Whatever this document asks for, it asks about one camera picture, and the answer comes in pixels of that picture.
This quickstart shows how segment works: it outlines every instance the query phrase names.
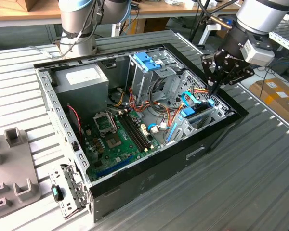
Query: white label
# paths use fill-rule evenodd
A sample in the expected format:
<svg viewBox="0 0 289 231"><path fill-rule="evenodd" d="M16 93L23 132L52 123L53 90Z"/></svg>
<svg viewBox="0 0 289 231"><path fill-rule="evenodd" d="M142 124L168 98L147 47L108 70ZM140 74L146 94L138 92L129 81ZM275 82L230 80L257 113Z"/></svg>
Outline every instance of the white label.
<svg viewBox="0 0 289 231"><path fill-rule="evenodd" d="M278 94L281 98L288 98L288 95L287 95L286 93L284 93L283 91L277 92L277 94Z"/></svg>
<svg viewBox="0 0 289 231"><path fill-rule="evenodd" d="M278 85L276 85L275 83L273 82L268 82L266 83L267 85L269 85L270 88L278 88Z"/></svg>
<svg viewBox="0 0 289 231"><path fill-rule="evenodd" d="M70 85L82 83L85 81L100 78L95 68L74 71L66 74L66 78Z"/></svg>

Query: red wire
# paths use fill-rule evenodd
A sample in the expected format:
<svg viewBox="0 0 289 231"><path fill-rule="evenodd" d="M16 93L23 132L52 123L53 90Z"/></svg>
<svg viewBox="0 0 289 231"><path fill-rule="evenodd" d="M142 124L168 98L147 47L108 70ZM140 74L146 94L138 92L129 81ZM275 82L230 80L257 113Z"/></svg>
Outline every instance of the red wire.
<svg viewBox="0 0 289 231"><path fill-rule="evenodd" d="M79 116L78 116L76 110L75 110L72 106L68 105L68 107L69 107L69 108L75 113L75 115L76 115L76 118L77 118L77 121L78 121L79 135L80 135L80 137L81 137L81 126L80 126Z"/></svg>

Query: yellow wire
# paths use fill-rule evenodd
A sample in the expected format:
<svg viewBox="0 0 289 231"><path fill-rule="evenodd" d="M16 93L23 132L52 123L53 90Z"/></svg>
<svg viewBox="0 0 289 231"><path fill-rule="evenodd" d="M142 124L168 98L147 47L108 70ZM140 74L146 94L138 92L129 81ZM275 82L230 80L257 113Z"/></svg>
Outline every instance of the yellow wire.
<svg viewBox="0 0 289 231"><path fill-rule="evenodd" d="M205 91L207 91L207 89L205 89L205 88L194 88L194 89L196 89L196 90L205 90Z"/></svg>
<svg viewBox="0 0 289 231"><path fill-rule="evenodd" d="M117 104L114 105L115 107L119 107L119 106L122 104L122 102L123 102L123 95L124 95L124 93L121 93L121 99L120 99L120 101L119 101Z"/></svg>

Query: aluminum extrusion table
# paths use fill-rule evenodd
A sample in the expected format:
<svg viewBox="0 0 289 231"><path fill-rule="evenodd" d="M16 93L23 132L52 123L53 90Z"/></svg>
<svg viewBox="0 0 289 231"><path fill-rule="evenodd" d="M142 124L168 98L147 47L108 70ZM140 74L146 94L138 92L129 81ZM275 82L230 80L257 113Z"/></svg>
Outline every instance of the aluminum extrusion table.
<svg viewBox="0 0 289 231"><path fill-rule="evenodd" d="M197 48L172 31L97 40L102 52L169 42L200 64ZM53 45L40 48L58 55ZM0 134L15 126L27 131L42 191L39 201L1 218L0 231L287 230L289 126L241 85L226 91L249 115L215 151L96 224L87 210L64 220L48 178L64 153L33 69L46 61L30 48L0 51Z"/></svg>
<svg viewBox="0 0 289 231"><path fill-rule="evenodd" d="M281 21L280 24L276 27L274 32L271 32L270 39L277 42L282 47L289 50L289 22Z"/></svg>

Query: pci slot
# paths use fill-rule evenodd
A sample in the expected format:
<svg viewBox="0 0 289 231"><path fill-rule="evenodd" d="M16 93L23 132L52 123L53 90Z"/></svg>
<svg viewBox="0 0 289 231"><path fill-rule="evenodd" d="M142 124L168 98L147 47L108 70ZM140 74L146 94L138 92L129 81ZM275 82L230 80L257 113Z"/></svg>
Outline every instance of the pci slot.
<svg viewBox="0 0 289 231"><path fill-rule="evenodd" d="M124 127L127 134L129 135L129 137L131 138L131 140L136 145L138 151L142 153L145 149L150 148L150 144L143 137L143 135L138 130L138 128L136 127L133 120L130 118L128 114L120 115L118 116L118 119L120 123L122 124L122 126Z"/></svg>
<svg viewBox="0 0 289 231"><path fill-rule="evenodd" d="M101 171L101 172L98 172L98 173L96 174L97 177L102 177L102 176L108 175L108 174L110 174L110 173L118 170L119 168L127 165L127 164L130 162L130 159L131 159L131 158L132 158L132 155L131 155L129 158L121 161L120 163L117 163L116 165L114 165L114 166L112 166L112 167L109 167L109 168L107 168L107 169L105 169L105 170L103 170L103 171Z"/></svg>

